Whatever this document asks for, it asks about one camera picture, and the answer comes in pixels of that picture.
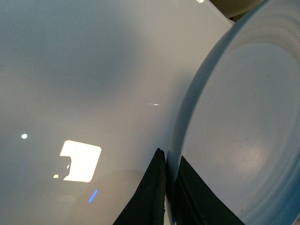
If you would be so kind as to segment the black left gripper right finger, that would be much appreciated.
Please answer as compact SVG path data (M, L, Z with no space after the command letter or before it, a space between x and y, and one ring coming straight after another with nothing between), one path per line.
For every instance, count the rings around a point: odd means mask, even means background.
M175 225L244 224L181 157L172 193L171 217Z

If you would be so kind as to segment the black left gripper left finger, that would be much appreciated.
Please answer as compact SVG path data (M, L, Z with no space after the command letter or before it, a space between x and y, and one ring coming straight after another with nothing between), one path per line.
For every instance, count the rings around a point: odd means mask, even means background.
M158 148L134 195L115 225L162 225L165 215L166 162Z

